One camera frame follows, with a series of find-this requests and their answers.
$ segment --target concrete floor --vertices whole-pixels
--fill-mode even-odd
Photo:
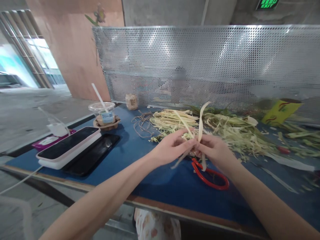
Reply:
[[[49,133],[46,116],[37,108],[54,114],[64,123],[91,114],[91,100],[72,98],[67,85],[56,89],[0,89],[0,153]]]
[[[54,114],[64,123],[73,122],[90,113],[88,105],[93,101],[74,99],[66,85],[56,89],[13,88],[0,89],[0,153],[10,152],[20,145],[25,145],[39,136],[49,132],[47,119],[37,107]],[[0,165],[10,160],[8,156],[0,157]],[[17,183],[18,180],[0,171],[0,192]],[[84,193],[52,184],[56,189],[77,201]],[[32,209],[32,228],[35,239],[67,209],[64,205],[45,196],[32,187],[22,183],[5,193],[27,201]],[[133,207],[122,205],[115,218],[123,223],[132,219]],[[24,239],[22,212],[17,207],[0,204],[0,239]],[[111,228],[100,229],[94,240],[100,239],[137,239],[135,234],[125,233]]]

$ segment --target perforated metal panel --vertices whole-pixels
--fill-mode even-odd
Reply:
[[[243,113],[266,98],[303,99],[295,118],[320,123],[320,26],[93,27],[112,101],[202,105]]]

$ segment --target yellow bag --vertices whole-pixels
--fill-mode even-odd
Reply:
[[[277,126],[298,110],[302,104],[303,103],[299,100],[289,98],[280,99],[263,117],[262,122],[272,126]]]

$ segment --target hand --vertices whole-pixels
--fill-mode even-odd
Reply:
[[[148,154],[153,160],[160,165],[173,162],[185,151],[192,148],[196,143],[196,139],[186,141],[181,136],[188,132],[186,128],[175,131],[164,137],[162,141]]]
[[[201,142],[194,146],[196,150],[203,152],[209,160],[226,176],[242,165],[228,148],[227,144],[219,137],[202,135]]]

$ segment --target smartphone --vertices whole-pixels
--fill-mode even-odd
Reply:
[[[62,170],[76,176],[88,175],[106,158],[119,139],[118,135],[102,135],[89,148],[65,165]]]

